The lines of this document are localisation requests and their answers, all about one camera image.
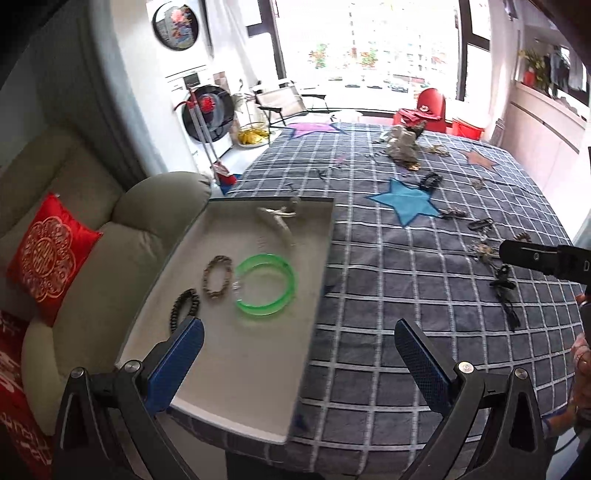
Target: red plastic chair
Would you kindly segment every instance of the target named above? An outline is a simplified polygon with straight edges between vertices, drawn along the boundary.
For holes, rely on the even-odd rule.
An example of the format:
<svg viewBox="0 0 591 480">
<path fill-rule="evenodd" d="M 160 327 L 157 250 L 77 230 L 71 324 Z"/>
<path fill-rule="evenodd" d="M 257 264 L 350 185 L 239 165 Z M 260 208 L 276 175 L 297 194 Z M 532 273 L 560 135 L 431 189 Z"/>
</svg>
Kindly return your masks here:
<svg viewBox="0 0 591 480">
<path fill-rule="evenodd" d="M 438 115 L 441 117 L 441 119 L 437 121 L 428 121 L 425 130 L 444 134 L 446 132 L 445 96 L 436 88 L 427 88 L 423 90 L 418 96 L 417 110 L 424 105 L 427 105 L 429 107 L 429 110 L 431 110 L 431 112 L 434 115 Z M 394 121 L 392 122 L 392 124 L 399 125 L 401 123 L 402 116 L 398 112 L 396 112 L 394 114 Z"/>
</svg>

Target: washing machine door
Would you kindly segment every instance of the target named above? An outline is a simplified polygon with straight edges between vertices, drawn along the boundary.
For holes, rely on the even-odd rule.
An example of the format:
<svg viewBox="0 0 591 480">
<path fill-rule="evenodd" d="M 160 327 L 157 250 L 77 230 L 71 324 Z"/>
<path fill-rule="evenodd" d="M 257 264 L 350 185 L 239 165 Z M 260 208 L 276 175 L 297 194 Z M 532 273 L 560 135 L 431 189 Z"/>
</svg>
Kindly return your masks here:
<svg viewBox="0 0 591 480">
<path fill-rule="evenodd" d="M 234 104 L 230 94 L 217 85 L 203 85 L 195 90 L 203 119 L 212 136 L 212 141 L 221 139 L 230 131 L 234 120 Z M 187 105 L 183 105 L 183 123 L 187 133 L 199 141 Z"/>
</svg>

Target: table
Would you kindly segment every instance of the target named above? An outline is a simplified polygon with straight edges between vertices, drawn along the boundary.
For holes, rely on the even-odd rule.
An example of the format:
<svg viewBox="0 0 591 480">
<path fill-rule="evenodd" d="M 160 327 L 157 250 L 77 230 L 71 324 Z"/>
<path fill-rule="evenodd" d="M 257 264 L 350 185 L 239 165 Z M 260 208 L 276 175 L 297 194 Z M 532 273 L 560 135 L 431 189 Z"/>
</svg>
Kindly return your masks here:
<svg viewBox="0 0 591 480">
<path fill-rule="evenodd" d="M 291 139 L 283 132 L 244 173 L 230 196 L 332 196 L 336 220 L 316 335 L 286 445 L 222 432 L 179 411 L 173 418 L 199 439 L 281 468 L 325 473 L 401 473 L 441 417 L 425 405 L 394 346 L 395 322 L 414 320 L 443 352 L 477 368 L 531 374 L 540 411 L 567 400 L 573 368 L 569 348 L 581 331 L 577 284 L 512 268 L 512 333 L 489 282 L 489 267 L 470 253 L 478 235 L 466 220 L 416 217 L 402 227 L 390 207 L 367 197 L 390 179 L 416 184 L 427 171 L 443 175 L 431 203 L 460 206 L 473 219 L 490 216 L 491 245 L 527 231 L 537 243 L 570 243 L 557 216 L 521 166 L 504 150 L 465 138 L 425 132 L 423 147 L 445 145 L 450 157 L 421 152 L 410 173 L 373 143 L 387 129 L 337 124 L 342 133 Z M 470 165 L 475 150 L 493 171 Z M 325 168 L 321 179 L 315 168 Z M 471 181 L 482 179 L 476 190 Z M 481 412 L 459 460 L 467 465 L 486 417 Z"/>
</svg>

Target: red vase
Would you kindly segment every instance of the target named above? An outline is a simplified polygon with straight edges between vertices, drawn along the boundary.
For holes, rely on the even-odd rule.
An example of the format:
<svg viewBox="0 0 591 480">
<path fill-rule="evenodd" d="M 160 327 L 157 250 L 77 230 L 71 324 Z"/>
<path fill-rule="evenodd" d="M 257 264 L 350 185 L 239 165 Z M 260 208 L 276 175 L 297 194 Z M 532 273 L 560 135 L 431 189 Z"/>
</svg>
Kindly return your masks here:
<svg viewBox="0 0 591 480">
<path fill-rule="evenodd" d="M 523 84 L 527 85 L 528 87 L 533 87 L 535 85 L 535 72 L 528 70 L 523 75 Z"/>
</svg>

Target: star-shaped patch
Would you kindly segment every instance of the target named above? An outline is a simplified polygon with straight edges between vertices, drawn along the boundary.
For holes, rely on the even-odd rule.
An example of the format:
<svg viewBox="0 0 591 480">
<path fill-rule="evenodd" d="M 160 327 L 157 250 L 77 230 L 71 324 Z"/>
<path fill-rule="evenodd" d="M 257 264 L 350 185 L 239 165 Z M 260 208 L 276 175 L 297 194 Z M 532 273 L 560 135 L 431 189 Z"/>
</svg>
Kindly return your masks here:
<svg viewBox="0 0 591 480">
<path fill-rule="evenodd" d="M 309 122 L 302 122 L 300 124 L 290 124 L 290 128 L 293 128 L 291 133 L 292 138 L 300 138 L 307 134 L 313 134 L 316 132 L 330 133 L 330 134 L 344 134 L 342 130 L 335 127 L 334 124 L 315 124 Z"/>
<path fill-rule="evenodd" d="M 490 158 L 486 158 L 476 150 L 470 150 L 468 153 L 464 153 L 464 155 L 466 156 L 470 165 L 480 165 L 489 171 L 495 171 L 493 167 L 496 165 L 496 163 Z"/>
<path fill-rule="evenodd" d="M 439 217 L 439 210 L 431 204 L 431 194 L 418 188 L 408 187 L 396 179 L 390 179 L 390 190 L 366 198 L 392 207 L 402 226 L 407 226 L 418 215 Z"/>
</svg>

